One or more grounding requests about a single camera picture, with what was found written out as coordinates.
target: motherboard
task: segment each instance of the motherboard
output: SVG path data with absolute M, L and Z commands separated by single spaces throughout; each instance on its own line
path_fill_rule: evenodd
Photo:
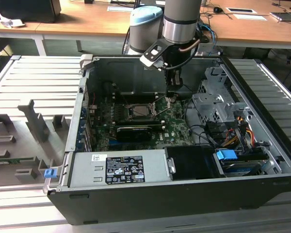
M 154 150 L 193 145 L 177 95 L 123 96 L 98 99 L 91 112 L 93 151 Z

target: black computer case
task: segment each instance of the black computer case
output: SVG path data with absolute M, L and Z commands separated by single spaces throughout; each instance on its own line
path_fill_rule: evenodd
M 60 14 L 59 0 L 0 0 L 0 14 L 10 19 L 53 23 Z

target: white paper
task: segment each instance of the white paper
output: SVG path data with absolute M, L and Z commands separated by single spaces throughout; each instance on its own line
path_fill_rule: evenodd
M 255 15 L 239 15 L 239 14 L 233 14 L 237 19 L 249 19 L 249 20 L 263 20 L 267 21 L 266 18 L 263 16 L 255 16 Z
M 107 11 L 118 11 L 118 12 L 131 12 L 133 8 L 131 7 L 121 7 L 121 6 L 108 6 Z
M 165 1 L 156 1 L 157 5 L 165 6 Z
M 0 14 L 0 23 L 7 28 L 21 27 L 25 24 L 20 19 L 9 19 Z

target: warning label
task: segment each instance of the warning label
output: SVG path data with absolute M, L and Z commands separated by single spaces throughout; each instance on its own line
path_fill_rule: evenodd
M 116 157 L 106 159 L 106 183 L 145 182 L 142 156 Z

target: blue plastic clip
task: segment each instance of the blue plastic clip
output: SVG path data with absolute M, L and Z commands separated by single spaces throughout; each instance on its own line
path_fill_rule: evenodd
M 57 168 L 49 168 L 44 172 L 44 178 L 57 178 Z
M 238 159 L 234 150 L 219 150 L 217 152 L 218 159 Z

